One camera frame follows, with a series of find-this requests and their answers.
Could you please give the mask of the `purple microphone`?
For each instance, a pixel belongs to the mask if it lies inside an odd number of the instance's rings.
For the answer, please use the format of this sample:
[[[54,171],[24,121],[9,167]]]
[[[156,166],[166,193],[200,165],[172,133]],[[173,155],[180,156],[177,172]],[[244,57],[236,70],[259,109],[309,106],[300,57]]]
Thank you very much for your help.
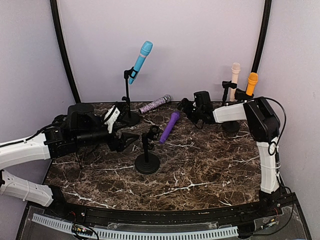
[[[180,119],[180,112],[175,111],[171,114],[170,120],[166,125],[166,128],[164,129],[160,139],[159,143],[164,144],[166,140],[168,139],[173,127],[175,126],[176,122]]]

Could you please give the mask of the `rhinestone silver-head microphone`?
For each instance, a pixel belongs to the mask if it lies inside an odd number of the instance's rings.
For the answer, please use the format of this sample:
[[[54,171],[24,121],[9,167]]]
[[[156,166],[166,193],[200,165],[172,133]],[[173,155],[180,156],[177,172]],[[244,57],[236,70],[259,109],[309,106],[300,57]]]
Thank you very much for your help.
[[[164,105],[166,103],[169,103],[171,100],[172,100],[172,96],[169,95],[169,94],[166,94],[163,97],[160,97],[160,98],[152,101],[151,103],[139,108],[138,112],[140,114],[147,113],[147,112],[149,112],[151,110],[154,110],[154,109],[156,109],[156,108],[158,108],[158,107],[160,107],[160,106],[162,106],[162,105]]]

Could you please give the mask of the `black stand holding blue microphone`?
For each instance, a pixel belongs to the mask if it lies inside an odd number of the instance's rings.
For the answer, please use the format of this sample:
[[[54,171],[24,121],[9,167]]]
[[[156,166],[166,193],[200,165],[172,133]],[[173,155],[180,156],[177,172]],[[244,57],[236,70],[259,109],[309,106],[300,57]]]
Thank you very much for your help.
[[[126,102],[127,110],[122,119],[122,123],[124,123],[128,127],[133,127],[140,123],[140,116],[136,112],[132,112],[131,110],[131,100],[129,96],[129,78],[136,73],[137,71],[134,70],[134,67],[124,71],[126,96],[122,97],[122,101]]]

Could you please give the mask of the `black stand holding purple microphone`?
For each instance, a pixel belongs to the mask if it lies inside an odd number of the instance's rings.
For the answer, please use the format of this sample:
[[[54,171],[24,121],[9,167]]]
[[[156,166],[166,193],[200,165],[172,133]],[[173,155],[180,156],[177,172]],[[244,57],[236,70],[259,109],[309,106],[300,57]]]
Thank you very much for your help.
[[[149,152],[154,147],[149,141],[156,141],[160,135],[160,128],[157,125],[152,125],[148,132],[142,134],[143,154],[140,154],[134,162],[135,169],[144,175],[155,173],[160,167],[160,159],[153,153]]]

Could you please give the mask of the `light blue microphone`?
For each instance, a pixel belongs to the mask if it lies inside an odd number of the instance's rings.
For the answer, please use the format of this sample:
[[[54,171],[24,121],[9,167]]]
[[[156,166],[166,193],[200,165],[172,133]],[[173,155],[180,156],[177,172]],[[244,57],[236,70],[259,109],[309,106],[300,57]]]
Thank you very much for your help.
[[[137,78],[138,73],[140,72],[147,56],[150,54],[153,48],[153,43],[151,41],[145,41],[140,49],[138,58],[133,66],[133,69],[129,75],[129,84],[132,84]]]

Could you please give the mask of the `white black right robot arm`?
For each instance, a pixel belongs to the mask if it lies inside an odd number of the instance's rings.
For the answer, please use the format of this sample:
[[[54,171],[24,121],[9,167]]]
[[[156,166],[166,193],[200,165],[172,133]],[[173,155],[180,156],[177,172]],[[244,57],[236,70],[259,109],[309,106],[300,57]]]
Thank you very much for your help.
[[[206,124],[223,124],[232,121],[247,121],[252,138],[258,147],[261,184],[260,191],[275,193],[280,187],[279,140],[280,119],[268,103],[268,98],[257,97],[242,102],[214,108],[207,91],[194,93],[194,101],[183,98],[177,109],[186,114],[196,125],[198,121]]]

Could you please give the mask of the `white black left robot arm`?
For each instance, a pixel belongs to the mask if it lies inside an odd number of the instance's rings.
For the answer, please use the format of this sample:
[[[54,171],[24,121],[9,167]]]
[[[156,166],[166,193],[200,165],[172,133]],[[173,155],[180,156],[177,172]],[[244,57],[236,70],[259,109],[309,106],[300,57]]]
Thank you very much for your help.
[[[139,135],[123,132],[117,135],[120,121],[128,112],[125,104],[115,103],[102,115],[95,114],[89,103],[77,103],[58,115],[51,124],[34,135],[0,145],[0,193],[50,207],[60,218],[71,213],[61,189],[19,178],[6,168],[38,160],[53,160],[76,153],[79,148],[107,145],[110,151],[122,152]]]

